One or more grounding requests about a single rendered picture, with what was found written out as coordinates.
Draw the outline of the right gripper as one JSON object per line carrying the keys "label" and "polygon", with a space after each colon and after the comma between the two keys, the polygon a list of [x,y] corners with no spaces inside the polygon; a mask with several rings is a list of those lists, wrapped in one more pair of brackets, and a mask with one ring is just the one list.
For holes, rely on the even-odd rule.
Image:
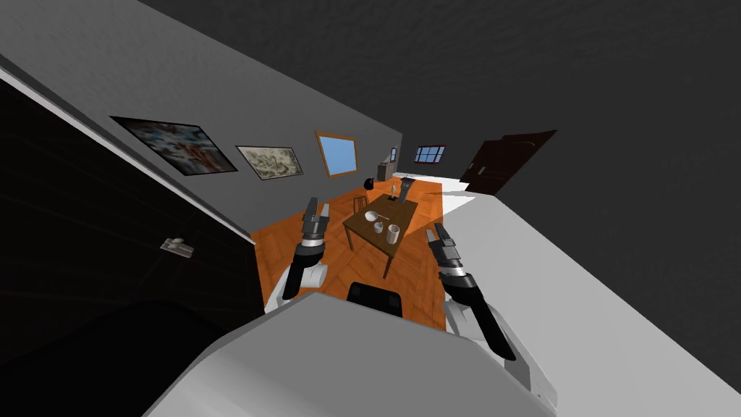
{"label": "right gripper", "polygon": [[441,269],[462,268],[461,256],[454,240],[439,222],[434,223],[437,236],[432,229],[425,231],[428,245]]}

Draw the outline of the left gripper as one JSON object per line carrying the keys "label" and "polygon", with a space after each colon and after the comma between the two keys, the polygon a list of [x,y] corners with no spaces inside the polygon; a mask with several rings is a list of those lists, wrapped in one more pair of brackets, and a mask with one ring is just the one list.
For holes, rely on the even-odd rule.
{"label": "left gripper", "polygon": [[302,240],[323,240],[327,226],[329,224],[329,210],[330,204],[325,203],[319,215],[316,214],[318,209],[318,199],[316,197],[310,198],[303,220],[302,226]]}

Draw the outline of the brown wooden table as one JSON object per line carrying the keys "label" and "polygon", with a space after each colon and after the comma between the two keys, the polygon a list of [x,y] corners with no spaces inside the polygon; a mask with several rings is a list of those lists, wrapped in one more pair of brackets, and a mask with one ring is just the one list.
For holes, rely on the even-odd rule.
{"label": "brown wooden table", "polygon": [[385,279],[417,208],[414,201],[391,201],[387,194],[371,201],[343,221],[350,249],[355,249],[352,236],[357,235],[387,256]]}

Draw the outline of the wooden framed window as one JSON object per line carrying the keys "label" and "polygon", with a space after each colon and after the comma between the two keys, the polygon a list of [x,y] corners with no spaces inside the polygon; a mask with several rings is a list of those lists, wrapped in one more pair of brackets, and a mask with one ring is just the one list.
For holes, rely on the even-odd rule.
{"label": "wooden framed window", "polygon": [[323,166],[329,178],[358,170],[357,146],[354,138],[315,132]]}

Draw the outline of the red framed grid window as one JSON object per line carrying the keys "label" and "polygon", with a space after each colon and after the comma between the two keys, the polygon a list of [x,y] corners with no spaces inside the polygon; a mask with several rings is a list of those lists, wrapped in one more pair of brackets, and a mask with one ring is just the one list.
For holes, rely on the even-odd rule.
{"label": "red framed grid window", "polygon": [[419,146],[416,148],[413,162],[415,164],[438,164],[445,150],[445,145]]}

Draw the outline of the dark brown door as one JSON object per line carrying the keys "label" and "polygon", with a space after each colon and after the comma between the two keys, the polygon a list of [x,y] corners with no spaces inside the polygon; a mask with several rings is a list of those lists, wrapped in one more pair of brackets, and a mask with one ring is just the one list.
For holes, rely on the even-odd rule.
{"label": "dark brown door", "polygon": [[468,192],[496,195],[555,133],[504,135],[483,142],[460,181],[467,184]]}

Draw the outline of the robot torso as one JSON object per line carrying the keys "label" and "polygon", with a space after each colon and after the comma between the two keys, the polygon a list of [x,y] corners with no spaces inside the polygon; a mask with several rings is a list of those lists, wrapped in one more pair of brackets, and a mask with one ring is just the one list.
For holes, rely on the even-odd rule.
{"label": "robot torso", "polygon": [[311,292],[226,334],[143,417],[556,417],[449,301],[445,332]]}

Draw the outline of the black door leaf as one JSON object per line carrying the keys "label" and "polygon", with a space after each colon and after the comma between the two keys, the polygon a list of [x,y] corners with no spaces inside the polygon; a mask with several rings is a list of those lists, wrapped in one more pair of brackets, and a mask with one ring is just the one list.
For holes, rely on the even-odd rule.
{"label": "black door leaf", "polygon": [[251,243],[0,80],[0,417],[143,417],[262,314]]}

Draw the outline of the pale framed wall picture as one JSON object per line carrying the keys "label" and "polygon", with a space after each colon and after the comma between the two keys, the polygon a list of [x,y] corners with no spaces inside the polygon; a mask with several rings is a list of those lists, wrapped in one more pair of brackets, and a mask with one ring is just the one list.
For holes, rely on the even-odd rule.
{"label": "pale framed wall picture", "polygon": [[303,174],[294,149],[290,147],[236,146],[261,180]]}

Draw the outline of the dark abstract wall picture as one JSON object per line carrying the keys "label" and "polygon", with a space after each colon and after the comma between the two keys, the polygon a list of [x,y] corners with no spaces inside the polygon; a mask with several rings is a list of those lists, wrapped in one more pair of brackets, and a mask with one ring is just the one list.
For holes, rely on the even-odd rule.
{"label": "dark abstract wall picture", "polygon": [[112,119],[184,176],[237,171],[202,127],[128,117]]}

